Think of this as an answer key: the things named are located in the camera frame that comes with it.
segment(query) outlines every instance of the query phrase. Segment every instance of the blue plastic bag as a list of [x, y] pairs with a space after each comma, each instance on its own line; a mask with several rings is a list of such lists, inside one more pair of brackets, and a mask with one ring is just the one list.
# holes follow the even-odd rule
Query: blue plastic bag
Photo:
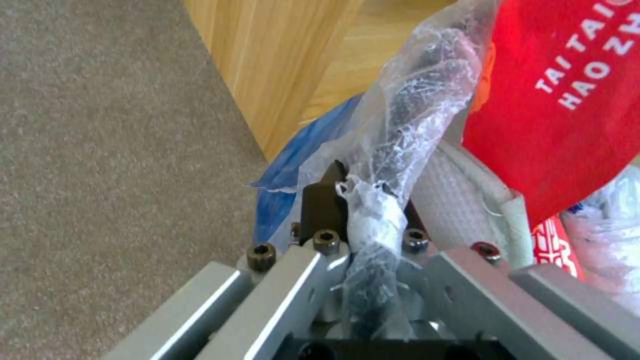
[[348, 130], [346, 126], [362, 96], [354, 96], [307, 125], [289, 141], [270, 164], [258, 188], [253, 240], [267, 242], [287, 217], [296, 198], [298, 169], [320, 145], [337, 139]]

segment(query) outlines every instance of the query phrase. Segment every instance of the red fabric bag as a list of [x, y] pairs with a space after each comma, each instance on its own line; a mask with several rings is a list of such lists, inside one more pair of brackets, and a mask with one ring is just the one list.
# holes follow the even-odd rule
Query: red fabric bag
[[463, 144], [532, 226], [612, 179], [640, 152], [640, 0], [506, 0]]
[[571, 239], [557, 215], [535, 226], [531, 237], [536, 264], [555, 264], [571, 276], [584, 281], [584, 272], [575, 255]]

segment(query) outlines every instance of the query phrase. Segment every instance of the machine part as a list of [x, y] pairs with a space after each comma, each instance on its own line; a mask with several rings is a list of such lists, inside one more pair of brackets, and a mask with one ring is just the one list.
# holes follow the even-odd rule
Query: machine part
[[251, 246], [246, 251], [249, 268], [257, 272], [266, 272], [276, 263], [276, 248], [270, 243]]
[[246, 274], [211, 262], [104, 359], [192, 359], [251, 288]]
[[[306, 249], [313, 249], [314, 246], [312, 241], [308, 241], [304, 245]], [[349, 268], [349, 255], [349, 244], [339, 241], [338, 251], [326, 257], [328, 263], [326, 277], [330, 289], [324, 304], [316, 316], [317, 322], [334, 322], [340, 319], [342, 312], [342, 282], [347, 268]]]
[[318, 230], [331, 229], [347, 241], [347, 202], [335, 191], [335, 183], [344, 181], [347, 171], [334, 161], [322, 179], [305, 186], [300, 210], [300, 245], [311, 239]]
[[326, 299], [327, 262], [290, 247], [197, 359], [271, 359], [288, 335], [305, 336]]
[[517, 359], [610, 359], [472, 251], [433, 256], [417, 289], [459, 340], [497, 337]]
[[514, 359], [497, 341], [319, 340], [289, 338], [276, 360], [338, 359]]
[[429, 236], [420, 229], [408, 228], [403, 233], [402, 248], [411, 254], [427, 251]]
[[398, 281], [398, 295], [402, 301], [403, 311], [409, 321], [425, 320], [426, 309], [424, 299], [407, 284]]
[[491, 243], [484, 241], [475, 242], [471, 245], [471, 250], [478, 253], [478, 255], [487, 260], [491, 265], [496, 265], [501, 259], [500, 250]]
[[640, 321], [555, 265], [514, 271], [511, 280], [616, 359], [640, 359]]
[[313, 244], [314, 250], [322, 255], [334, 255], [338, 253], [340, 248], [340, 235], [329, 229], [318, 230], [314, 234]]
[[289, 232], [289, 245], [299, 245], [300, 244], [300, 232], [302, 232], [302, 225], [299, 222], [291, 223], [291, 231]]

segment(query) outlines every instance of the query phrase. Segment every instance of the bolt head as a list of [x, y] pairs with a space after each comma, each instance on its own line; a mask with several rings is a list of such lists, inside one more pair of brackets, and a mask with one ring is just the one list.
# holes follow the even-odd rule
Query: bolt head
[[312, 241], [314, 250], [325, 256], [337, 254], [340, 249], [340, 235], [333, 230], [322, 229], [316, 231]]
[[486, 243], [484, 241], [475, 242], [471, 245], [471, 250], [478, 253], [478, 255], [491, 264], [497, 263], [501, 258], [500, 250], [494, 244]]
[[404, 231], [402, 247], [412, 254], [424, 252], [429, 247], [429, 236], [423, 230], [409, 228]]
[[276, 249], [270, 243], [260, 243], [246, 252], [246, 262], [254, 271], [266, 272], [276, 263]]

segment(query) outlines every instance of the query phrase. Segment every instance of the screw hole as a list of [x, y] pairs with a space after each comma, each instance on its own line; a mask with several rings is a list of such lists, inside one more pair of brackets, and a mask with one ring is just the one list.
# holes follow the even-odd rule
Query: screw hole
[[413, 239], [422, 240], [422, 233], [420, 233], [419, 231], [410, 231], [409, 236], [411, 236]]
[[453, 288], [451, 288], [449, 285], [444, 287], [444, 295], [447, 298], [447, 300], [449, 302], [453, 302], [454, 298], [453, 298]]
[[480, 247], [480, 252], [482, 253], [482, 255], [493, 255], [493, 249], [487, 246]]
[[331, 241], [333, 240], [333, 234], [329, 232], [322, 233], [320, 234], [320, 239], [324, 241]]
[[253, 248], [253, 252], [258, 255], [264, 255], [269, 252], [269, 247], [267, 245], [258, 245]]
[[316, 289], [311, 289], [309, 292], [309, 298], [307, 299], [309, 302], [312, 302], [316, 298]]

